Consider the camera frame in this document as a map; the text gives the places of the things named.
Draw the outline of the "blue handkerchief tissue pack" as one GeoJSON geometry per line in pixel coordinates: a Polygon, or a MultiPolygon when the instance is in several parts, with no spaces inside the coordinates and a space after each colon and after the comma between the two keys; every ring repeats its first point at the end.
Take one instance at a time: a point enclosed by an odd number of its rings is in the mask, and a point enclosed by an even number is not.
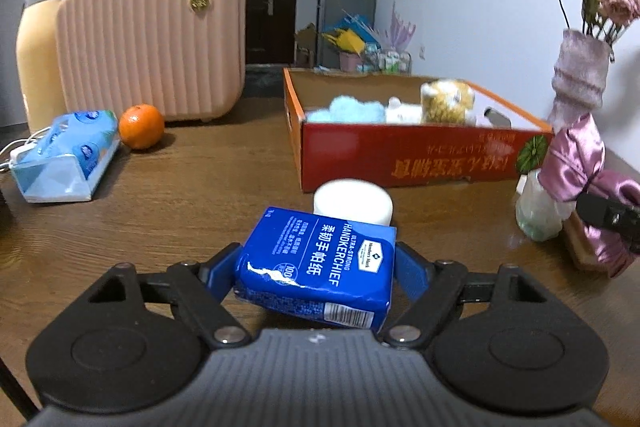
{"type": "Polygon", "coordinates": [[[333,326],[384,324],[396,229],[269,207],[235,262],[234,292],[265,309],[333,326]]]}

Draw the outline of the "purple satin scrunchie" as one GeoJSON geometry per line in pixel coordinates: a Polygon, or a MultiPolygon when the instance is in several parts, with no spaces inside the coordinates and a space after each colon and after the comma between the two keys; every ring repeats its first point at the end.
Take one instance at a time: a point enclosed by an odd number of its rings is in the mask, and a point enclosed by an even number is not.
{"type": "MultiPolygon", "coordinates": [[[[605,146],[590,114],[580,116],[551,140],[538,180],[557,202],[574,202],[582,193],[619,200],[639,209],[639,183],[605,167],[605,146]]],[[[609,277],[618,277],[639,258],[614,232],[599,230],[608,246],[609,277]]]]}

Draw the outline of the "iridescent plastic bag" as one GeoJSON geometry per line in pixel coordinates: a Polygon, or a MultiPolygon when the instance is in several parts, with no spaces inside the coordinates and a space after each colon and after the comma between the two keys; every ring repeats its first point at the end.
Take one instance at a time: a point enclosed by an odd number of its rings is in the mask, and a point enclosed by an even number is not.
{"type": "Polygon", "coordinates": [[[574,202],[557,202],[538,180],[539,169],[521,176],[516,187],[515,219],[521,231],[534,242],[553,239],[575,210],[574,202]]]}

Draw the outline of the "white round foam puff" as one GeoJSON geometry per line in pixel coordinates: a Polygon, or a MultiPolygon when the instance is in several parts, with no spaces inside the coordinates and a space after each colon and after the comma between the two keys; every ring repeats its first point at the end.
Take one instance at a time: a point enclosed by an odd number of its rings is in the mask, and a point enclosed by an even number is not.
{"type": "Polygon", "coordinates": [[[363,180],[337,179],[322,184],[312,199],[314,214],[385,225],[392,222],[394,204],[384,188],[363,180]]]}

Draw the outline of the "yellow plush cat toy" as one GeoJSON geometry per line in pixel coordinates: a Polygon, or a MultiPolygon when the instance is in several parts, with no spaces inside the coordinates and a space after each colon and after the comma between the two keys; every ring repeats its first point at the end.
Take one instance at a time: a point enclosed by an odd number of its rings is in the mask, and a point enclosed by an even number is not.
{"type": "Polygon", "coordinates": [[[422,124],[456,124],[475,126],[475,91],[454,79],[423,83],[420,89],[422,124]]]}

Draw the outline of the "blue plush fish toy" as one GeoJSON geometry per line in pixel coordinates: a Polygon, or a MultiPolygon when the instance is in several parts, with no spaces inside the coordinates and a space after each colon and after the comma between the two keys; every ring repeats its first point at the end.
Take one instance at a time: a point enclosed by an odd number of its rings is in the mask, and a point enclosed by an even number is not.
{"type": "Polygon", "coordinates": [[[360,102],[341,95],[326,108],[312,110],[306,121],[313,124],[385,124],[385,107],[380,102],[360,102]]]}

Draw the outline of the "red cardboard box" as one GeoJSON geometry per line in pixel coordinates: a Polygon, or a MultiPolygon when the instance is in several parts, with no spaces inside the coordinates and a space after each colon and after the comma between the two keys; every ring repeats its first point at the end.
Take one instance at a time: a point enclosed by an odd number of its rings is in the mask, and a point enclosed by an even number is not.
{"type": "Polygon", "coordinates": [[[360,102],[387,103],[392,96],[419,102],[425,80],[311,69],[285,69],[283,77],[288,130],[306,193],[346,178],[382,187],[518,179],[541,165],[553,136],[545,121],[478,84],[471,87],[476,109],[495,110],[510,120],[509,127],[311,122],[308,113],[328,107],[340,95],[360,102]]]}

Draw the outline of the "purple textured vase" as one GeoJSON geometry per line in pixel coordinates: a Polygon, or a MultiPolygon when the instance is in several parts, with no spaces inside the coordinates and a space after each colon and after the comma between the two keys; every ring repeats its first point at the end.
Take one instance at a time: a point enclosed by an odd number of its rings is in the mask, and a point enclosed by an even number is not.
{"type": "Polygon", "coordinates": [[[613,57],[612,48],[605,41],[575,29],[563,31],[551,83],[555,96],[548,116],[555,133],[602,106],[613,57]]]}

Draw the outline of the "orange tangerine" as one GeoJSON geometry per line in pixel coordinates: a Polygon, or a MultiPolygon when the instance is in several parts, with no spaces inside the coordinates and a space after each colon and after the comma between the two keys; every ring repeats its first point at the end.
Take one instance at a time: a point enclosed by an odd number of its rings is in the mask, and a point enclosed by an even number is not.
{"type": "Polygon", "coordinates": [[[120,116],[118,132],[122,143],[131,150],[147,150],[163,138],[164,117],[153,105],[131,106],[120,116]]]}

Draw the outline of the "blue wet wipes pack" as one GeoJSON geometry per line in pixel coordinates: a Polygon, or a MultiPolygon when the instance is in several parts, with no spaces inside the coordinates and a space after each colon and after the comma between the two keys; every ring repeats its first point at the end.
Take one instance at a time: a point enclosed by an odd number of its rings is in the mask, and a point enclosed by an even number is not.
{"type": "Polygon", "coordinates": [[[9,169],[26,202],[89,202],[118,147],[113,112],[68,113],[41,138],[12,150],[9,169]]]}

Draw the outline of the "pink ribbed suitcase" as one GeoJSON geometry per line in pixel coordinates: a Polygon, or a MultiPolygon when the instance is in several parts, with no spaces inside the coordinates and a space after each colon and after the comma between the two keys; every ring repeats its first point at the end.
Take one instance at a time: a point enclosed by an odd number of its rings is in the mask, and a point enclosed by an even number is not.
{"type": "Polygon", "coordinates": [[[244,89],[245,0],[63,0],[56,45],[71,112],[215,119],[244,89]]]}

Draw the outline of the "orange thermos bottle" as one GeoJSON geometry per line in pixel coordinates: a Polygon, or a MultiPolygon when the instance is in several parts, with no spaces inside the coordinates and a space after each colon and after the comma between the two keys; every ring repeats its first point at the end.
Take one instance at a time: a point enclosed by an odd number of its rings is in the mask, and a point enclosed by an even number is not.
{"type": "Polygon", "coordinates": [[[62,0],[25,0],[15,54],[28,129],[34,133],[66,113],[58,66],[56,16],[62,0]]]}

